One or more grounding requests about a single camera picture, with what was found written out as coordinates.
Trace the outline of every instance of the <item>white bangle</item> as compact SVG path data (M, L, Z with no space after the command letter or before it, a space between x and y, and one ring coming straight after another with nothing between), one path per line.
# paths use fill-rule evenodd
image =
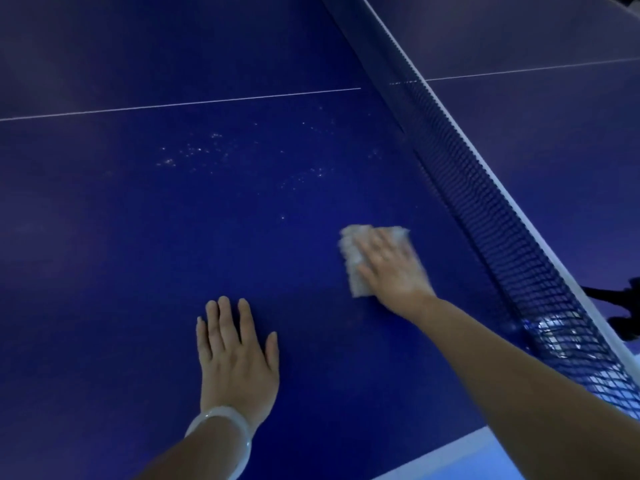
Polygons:
M251 456L251 432L249 430L249 424L247 423L246 419L244 419L244 416L242 416L242 414L229 406L218 406L217 408L212 408L209 411L198 414L196 418L191 421L191 424L187 428L187 432L184 434L184 437L186 438L187 436L192 434L196 430L196 428L199 427L201 423L203 423L203 421L207 420L208 418L212 418L213 416L222 416L224 418L228 418L233 424L236 425L236 427L240 429L246 441L244 455L240 462L238 462L238 465L236 466L234 472L229 477L229 480L236 480L236 478L238 478L240 475L242 475L242 472L244 472L246 464L249 463L249 457Z

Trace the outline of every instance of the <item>mesh netting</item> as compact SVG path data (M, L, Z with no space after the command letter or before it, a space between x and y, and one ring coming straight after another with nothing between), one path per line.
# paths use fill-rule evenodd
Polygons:
M363 0L323 0L411 142L431 186L521 322L532 352L640 419L640 390Z

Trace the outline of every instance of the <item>white center line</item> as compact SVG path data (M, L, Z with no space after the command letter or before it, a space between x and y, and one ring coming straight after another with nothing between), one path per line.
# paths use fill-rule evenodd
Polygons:
M57 114L38 114L36 116L14 116L12 118L0 118L0 123L3 121L37 120L40 118L56 118L58 116L77 116L79 114L96 114L99 112L135 111L137 109L155 109L158 107L190 106L190 105L196 105L196 104L213 104L217 102L248 101L252 99L283 98L288 96L305 96L310 94L341 93L345 91L357 91L359 89L361 88L327 89L325 91L309 91L306 93L273 94L270 96L252 96L248 98L213 99L211 101L179 102L174 104L156 104L153 106L117 107L114 109L96 109L94 111L74 111L74 112L59 112Z
M483 74L455 75L452 77L437 77L436 79L425 79L425 80L427 82L431 82L434 80L464 79L466 77L482 77L484 75L515 74L517 72L532 72L535 70L566 69L571 67L597 66L597 65L603 65L603 64L615 64L618 62L634 62L634 61L640 61L640 57L629 57L628 59L614 59L612 61L583 62L580 64L566 64L562 66L534 67L533 69L517 69L517 70L505 70L501 72L485 72Z

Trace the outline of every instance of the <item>right hand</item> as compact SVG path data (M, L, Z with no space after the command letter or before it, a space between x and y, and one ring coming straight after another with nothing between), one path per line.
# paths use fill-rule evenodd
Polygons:
M355 242L369 262L359 265L358 271L393 313L415 323L438 300L408 238L396 244L386 229L370 229Z

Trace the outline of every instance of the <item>finger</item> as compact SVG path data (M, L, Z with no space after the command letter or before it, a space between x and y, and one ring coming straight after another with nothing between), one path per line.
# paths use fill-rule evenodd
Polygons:
M278 347L278 334L274 331L267 337L267 343L264 346L264 355L270 370L277 379L280 379L280 348Z
M218 304L210 300L205 307L207 311L207 322L209 324L209 346L213 357L225 351L225 345L222 343L220 335L220 324L218 323Z
M392 247L393 243L389 239L389 242L392 243L391 246L389 245L389 242L386 240L383 230L382 229L373 229L371 234L372 234L371 235L371 245L377 251L377 253L384 260L393 259L393 247Z
M220 335L222 335L225 350L230 350L240 345L240 339L238 339L238 332L231 315L229 298L226 296L218 298L218 307L220 308Z
M405 258L409 260L417 260L417 255L408 237L403 239L400 249L402 250L402 254Z
M255 335L251 307L244 298L240 298L240 301L238 301L238 311L240 311L240 338L242 338L243 345L257 344L258 337Z
M369 243L368 239L369 239L368 233L367 234L363 233L363 235L357 236L354 239L354 242L356 243L356 246L360 250L362 255L367 259L367 261L372 262L373 257L376 255L376 251L373 249L373 247L371 247L371 244Z
M385 246L393 253L398 252L398 245L396 241L394 241L393 236L391 235L391 231L389 229L380 229L380 237L382 241L385 243Z
M211 348L207 339L207 324L202 317L198 317L196 322L196 341L198 344L198 360L200 365L208 363L211 360Z
M378 277L373 270L364 263L359 264L357 269L362 276L362 279L364 279L365 283L369 285L369 288L375 290L378 287Z

